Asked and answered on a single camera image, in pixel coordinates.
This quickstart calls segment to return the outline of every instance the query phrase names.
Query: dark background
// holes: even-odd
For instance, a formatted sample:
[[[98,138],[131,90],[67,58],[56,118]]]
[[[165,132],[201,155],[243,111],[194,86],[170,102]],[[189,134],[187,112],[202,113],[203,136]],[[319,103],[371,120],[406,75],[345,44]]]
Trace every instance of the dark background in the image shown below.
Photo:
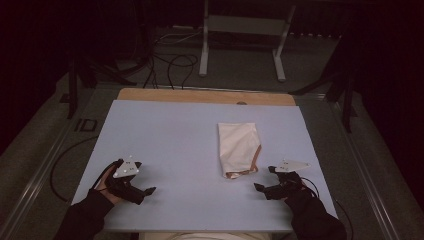
[[[67,72],[71,46],[83,49],[100,61],[118,57],[119,53],[124,53],[120,57],[128,57],[124,43],[139,34],[133,30],[142,24],[202,24],[201,1],[144,2],[148,7],[143,9],[143,19],[137,22],[123,18],[132,16],[128,10],[131,1],[106,1],[100,8],[102,11],[96,1],[0,2],[1,153],[54,93],[55,83]],[[233,4],[244,9],[244,13],[267,16],[266,12],[251,10],[249,2],[234,1]],[[222,10],[220,7],[225,7],[222,4],[217,1],[212,10]],[[350,63],[357,70],[355,90],[362,94],[366,109],[423,208],[423,3],[381,1],[359,8],[359,14],[345,12],[342,10],[345,6],[339,4],[324,8],[326,10],[317,13],[307,4],[299,7],[291,32],[337,37],[345,29],[351,31],[341,39],[329,64],[342,68],[341,64],[350,62],[349,59],[358,59]],[[322,26],[317,26],[314,20],[318,15],[326,19],[321,22]],[[354,18],[353,24],[347,28],[351,18]],[[105,26],[102,21],[107,22],[107,29],[102,27]],[[127,38],[117,39],[115,33],[119,31],[124,31],[120,36]]]

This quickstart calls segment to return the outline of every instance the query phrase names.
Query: cable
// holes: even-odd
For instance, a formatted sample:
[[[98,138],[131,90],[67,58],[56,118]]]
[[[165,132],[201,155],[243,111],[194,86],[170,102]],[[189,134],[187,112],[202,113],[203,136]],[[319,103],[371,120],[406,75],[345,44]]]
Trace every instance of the cable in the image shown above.
[[[349,222],[349,227],[350,227],[350,230],[351,230],[351,233],[352,233],[352,235],[351,235],[350,239],[351,239],[351,240],[353,240],[353,234],[354,234],[354,233],[353,233],[353,225],[352,225],[352,221],[350,220],[349,215],[347,214],[347,212],[346,212],[346,210],[343,208],[343,206],[339,203],[339,201],[337,201],[337,199],[334,199],[334,201],[336,201],[337,205],[339,205],[339,207],[342,209],[343,213],[345,214],[345,216],[346,216],[346,218],[347,218],[347,221]]]
[[[303,179],[303,180],[306,180],[306,181],[310,182],[310,183],[314,186],[315,190],[317,191],[317,192],[316,192],[316,196],[319,198],[319,192],[318,192],[318,188],[317,188],[317,186],[315,186],[315,184],[314,184],[311,180],[309,180],[309,179],[307,179],[307,178],[301,177],[300,179]]]
[[[158,44],[168,44],[168,45],[177,44],[177,43],[183,42],[183,41],[185,41],[185,40],[187,40],[187,39],[190,39],[190,38],[192,38],[192,37],[195,37],[195,36],[197,36],[197,35],[199,35],[199,34],[201,34],[201,33],[202,33],[202,31],[199,31],[199,32],[197,32],[197,33],[188,33],[188,34],[185,34],[185,33],[182,33],[182,34],[166,34],[166,35],[163,35],[162,37],[160,37],[160,38],[157,40],[157,43],[158,43]],[[174,42],[162,42],[162,41],[161,41],[162,39],[167,38],[167,37],[169,37],[169,36],[187,36],[187,37],[182,38],[182,39],[179,39],[179,40],[176,40],[176,41],[174,41]]]
[[[83,140],[83,141],[80,141],[80,142],[75,143],[74,145],[70,146],[70,147],[69,147],[69,148],[67,148],[65,151],[63,151],[63,152],[62,152],[62,153],[61,153],[61,154],[57,157],[56,161],[54,162],[53,167],[52,167],[52,169],[50,170],[50,181],[49,181],[49,183],[50,183],[50,188],[51,188],[52,192],[54,193],[54,195],[56,195],[56,197],[58,197],[60,200],[64,201],[65,203],[69,203],[69,201],[70,201],[71,199],[70,199],[70,198],[69,198],[69,199],[67,199],[67,198],[63,197],[63,196],[62,196],[62,195],[60,195],[60,194],[56,191],[56,189],[54,188],[54,185],[53,185],[53,173],[54,173],[54,170],[55,170],[55,168],[56,168],[57,164],[59,163],[59,161],[63,158],[63,156],[65,156],[65,154],[66,154],[67,152],[69,152],[70,150],[72,150],[74,147],[79,146],[80,144],[83,144],[83,143],[88,142],[88,141],[90,141],[90,140],[96,139],[96,138],[98,138],[98,137],[99,137],[99,136],[91,137],[91,138],[88,138],[88,139],[85,139],[85,140]]]
[[[164,59],[162,57],[159,57],[158,55],[175,56],[175,57],[172,60],[168,61],[168,60],[166,60],[166,59]],[[168,63],[167,77],[168,77],[168,81],[169,81],[169,84],[171,85],[172,89],[174,89],[174,85],[172,83],[171,74],[170,74],[171,67],[172,66],[176,66],[176,67],[191,67],[190,72],[187,74],[187,76],[185,76],[184,80],[181,83],[181,89],[184,89],[185,82],[187,81],[187,79],[193,73],[194,66],[198,63],[198,58],[195,55],[193,55],[193,54],[185,54],[185,55],[180,55],[180,54],[154,54],[153,56],[155,58],[163,61],[163,62]],[[176,64],[176,63],[174,63],[179,58],[185,58],[190,63],[189,64]]]

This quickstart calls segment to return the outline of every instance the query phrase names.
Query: black sleeve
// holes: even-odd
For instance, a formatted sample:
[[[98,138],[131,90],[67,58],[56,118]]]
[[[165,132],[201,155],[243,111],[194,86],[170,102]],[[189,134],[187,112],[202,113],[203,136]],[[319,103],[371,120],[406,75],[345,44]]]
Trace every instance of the black sleeve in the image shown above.
[[[293,212],[292,227],[299,240],[346,240],[344,225],[309,191],[299,191],[285,202]]]
[[[103,218],[113,207],[99,191],[90,189],[84,200],[68,208],[54,239],[93,239],[103,229]]]

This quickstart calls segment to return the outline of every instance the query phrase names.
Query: folded cloth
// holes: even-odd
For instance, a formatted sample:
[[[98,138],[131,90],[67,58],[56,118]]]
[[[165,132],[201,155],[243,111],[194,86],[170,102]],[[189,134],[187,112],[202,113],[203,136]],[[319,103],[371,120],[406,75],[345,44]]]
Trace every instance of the folded cloth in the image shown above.
[[[219,157],[225,178],[257,172],[261,151],[255,123],[218,123]]]

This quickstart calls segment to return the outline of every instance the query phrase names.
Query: metal stand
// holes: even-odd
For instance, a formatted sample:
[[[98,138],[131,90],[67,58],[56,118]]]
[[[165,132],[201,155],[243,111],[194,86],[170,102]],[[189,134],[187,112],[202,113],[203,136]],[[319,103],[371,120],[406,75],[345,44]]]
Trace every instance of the metal stand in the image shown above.
[[[281,62],[281,52],[289,32],[290,22],[293,18],[296,6],[291,6],[288,16],[285,20],[209,15],[208,8],[209,0],[205,0],[203,19],[203,47],[199,70],[200,76],[205,77],[208,71],[208,33],[209,31],[219,31],[280,36],[280,44],[278,45],[277,49],[273,50],[272,57],[274,59],[278,81],[286,81],[283,64]]]

